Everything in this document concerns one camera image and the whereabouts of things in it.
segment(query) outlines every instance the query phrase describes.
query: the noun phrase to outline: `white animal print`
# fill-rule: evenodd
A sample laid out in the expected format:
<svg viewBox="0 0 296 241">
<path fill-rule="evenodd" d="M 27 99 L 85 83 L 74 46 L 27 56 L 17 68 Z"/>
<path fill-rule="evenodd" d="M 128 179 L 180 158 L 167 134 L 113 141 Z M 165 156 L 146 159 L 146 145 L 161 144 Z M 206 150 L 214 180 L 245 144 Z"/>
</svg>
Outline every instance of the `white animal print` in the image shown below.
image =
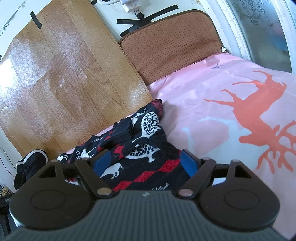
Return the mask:
<svg viewBox="0 0 296 241">
<path fill-rule="evenodd" d="M 149 158 L 149 163 L 153 162 L 155 159 L 152 157 L 152 155 L 159 151 L 160 149 L 154 146 L 150 146 L 148 144 L 142 144 L 139 145 L 134 151 L 129 153 L 126 158 L 127 159 L 140 159 L 143 157 Z"/>
<path fill-rule="evenodd" d="M 99 138 L 97 138 L 97 139 L 95 139 L 94 141 L 92 141 L 92 143 L 93 142 L 96 142 L 96 141 L 100 141 L 100 140 L 102 140 L 103 139 L 103 136 L 102 137 L 99 137 Z"/>
<path fill-rule="evenodd" d="M 166 188 L 168 188 L 168 183 L 166 183 L 166 185 L 164 187 L 160 186 L 160 187 L 156 188 L 155 190 L 160 191 L 160 190 L 165 190 Z"/>
<path fill-rule="evenodd" d="M 141 129 L 142 129 L 142 135 L 136 138 L 135 140 L 133 140 L 132 142 L 135 142 L 137 139 L 141 137 L 149 138 L 155 132 L 161 129 L 157 114 L 155 114 L 153 111 L 145 114 L 141 121 Z"/>
<path fill-rule="evenodd" d="M 58 156 L 57 160 L 62 161 L 64 158 L 68 159 L 68 155 Z"/>
<path fill-rule="evenodd" d="M 94 156 L 94 154 L 92 154 L 91 156 L 89 155 L 89 153 L 96 149 L 97 147 L 94 147 L 93 149 L 91 149 L 89 152 L 86 152 L 86 149 L 83 149 L 82 152 L 80 153 L 80 151 L 76 151 L 76 159 L 75 160 L 78 160 L 80 158 L 92 158 Z"/>
<path fill-rule="evenodd" d="M 138 121 L 138 117 L 141 116 L 142 114 L 145 114 L 147 112 L 147 108 L 144 109 L 144 112 L 138 112 L 136 113 L 136 116 L 131 118 L 131 123 L 134 127 L 135 123 Z"/>
<path fill-rule="evenodd" d="M 115 177 L 118 177 L 118 175 L 119 175 L 119 168 L 124 169 L 123 166 L 119 162 L 117 162 L 114 165 L 108 167 L 104 171 L 104 173 L 101 175 L 101 178 L 104 177 L 104 176 L 107 176 L 108 174 L 112 174 L 113 175 L 113 177 L 111 179 L 113 179 Z"/>
</svg>

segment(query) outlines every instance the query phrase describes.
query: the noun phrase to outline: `power plug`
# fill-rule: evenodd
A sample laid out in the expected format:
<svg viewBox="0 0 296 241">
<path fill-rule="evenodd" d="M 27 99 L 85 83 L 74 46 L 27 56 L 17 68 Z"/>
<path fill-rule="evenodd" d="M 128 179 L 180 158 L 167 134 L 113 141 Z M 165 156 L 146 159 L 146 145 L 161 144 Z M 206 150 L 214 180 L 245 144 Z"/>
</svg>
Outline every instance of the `power plug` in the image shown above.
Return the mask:
<svg viewBox="0 0 296 241">
<path fill-rule="evenodd" d="M 139 0 L 120 0 L 120 3 L 122 4 L 124 10 L 127 13 L 129 12 L 137 13 L 142 6 Z"/>
<path fill-rule="evenodd" d="M 119 0 L 121 5 L 127 4 L 127 3 L 132 2 L 132 1 L 134 1 L 134 0 Z"/>
</svg>

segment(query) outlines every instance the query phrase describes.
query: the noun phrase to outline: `wood grain panel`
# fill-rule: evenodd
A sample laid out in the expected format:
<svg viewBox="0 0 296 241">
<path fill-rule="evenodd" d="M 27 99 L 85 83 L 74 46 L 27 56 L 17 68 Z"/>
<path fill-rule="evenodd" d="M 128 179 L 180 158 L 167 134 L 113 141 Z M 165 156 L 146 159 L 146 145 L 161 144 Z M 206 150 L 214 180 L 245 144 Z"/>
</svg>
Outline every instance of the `wood grain panel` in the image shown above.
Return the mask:
<svg viewBox="0 0 296 241">
<path fill-rule="evenodd" d="M 37 18 L 0 63 L 0 126 L 22 156 L 53 159 L 151 96 L 88 0 L 53 0 Z"/>
</svg>

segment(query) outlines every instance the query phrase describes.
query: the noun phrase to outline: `sock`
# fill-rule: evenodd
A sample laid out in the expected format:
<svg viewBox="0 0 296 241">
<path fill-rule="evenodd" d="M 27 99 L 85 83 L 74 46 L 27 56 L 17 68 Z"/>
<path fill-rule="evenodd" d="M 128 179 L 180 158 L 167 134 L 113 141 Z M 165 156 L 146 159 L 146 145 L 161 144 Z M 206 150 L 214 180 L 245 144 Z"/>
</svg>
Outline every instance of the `sock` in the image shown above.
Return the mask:
<svg viewBox="0 0 296 241">
<path fill-rule="evenodd" d="M 30 177 L 32 177 L 48 161 L 47 154 L 43 150 L 34 150 L 17 162 L 17 174 L 13 182 L 15 189 L 19 189 Z"/>
</svg>

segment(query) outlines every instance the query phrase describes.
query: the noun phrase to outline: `orange deer print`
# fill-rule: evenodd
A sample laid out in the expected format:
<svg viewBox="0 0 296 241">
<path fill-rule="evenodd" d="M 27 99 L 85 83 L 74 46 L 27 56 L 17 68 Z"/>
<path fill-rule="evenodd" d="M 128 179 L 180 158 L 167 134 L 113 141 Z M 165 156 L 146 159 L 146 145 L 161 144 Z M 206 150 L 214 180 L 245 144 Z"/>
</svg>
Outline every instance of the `orange deer print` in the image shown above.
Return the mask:
<svg viewBox="0 0 296 241">
<path fill-rule="evenodd" d="M 241 136 L 239 141 L 241 143 L 249 143 L 256 146 L 268 145 L 269 148 L 258 158 L 257 169 L 261 166 L 263 159 L 265 159 L 270 167 L 272 173 L 274 173 L 274 164 L 268 157 L 268 153 L 272 152 L 273 158 L 276 158 L 277 151 L 280 152 L 280 157 L 278 159 L 278 167 L 281 168 L 282 164 L 289 170 L 293 171 L 292 166 L 286 161 L 285 153 L 291 152 L 296 155 L 296 150 L 293 149 L 293 144 L 296 143 L 296 136 L 291 135 L 287 132 L 287 129 L 296 124 L 296 121 L 292 121 L 287 124 L 278 135 L 276 133 L 279 131 L 280 126 L 277 125 L 273 129 L 266 124 L 260 116 L 269 109 L 269 107 L 281 96 L 283 95 L 286 84 L 280 84 L 272 80 L 272 75 L 267 74 L 262 71 L 260 72 L 266 75 L 265 83 L 261 83 L 257 80 L 249 82 L 238 82 L 233 83 L 233 85 L 241 83 L 255 84 L 258 90 L 249 95 L 246 99 L 242 100 L 238 98 L 235 94 L 228 90 L 221 90 L 230 94 L 233 102 L 218 101 L 218 100 L 208 100 L 208 102 L 216 102 L 223 105 L 228 105 L 233 107 L 233 113 L 238 120 L 238 122 L 244 127 L 249 129 L 252 133 L 248 136 Z M 291 147 L 288 148 L 279 143 L 281 137 L 286 136 L 291 143 Z"/>
</svg>

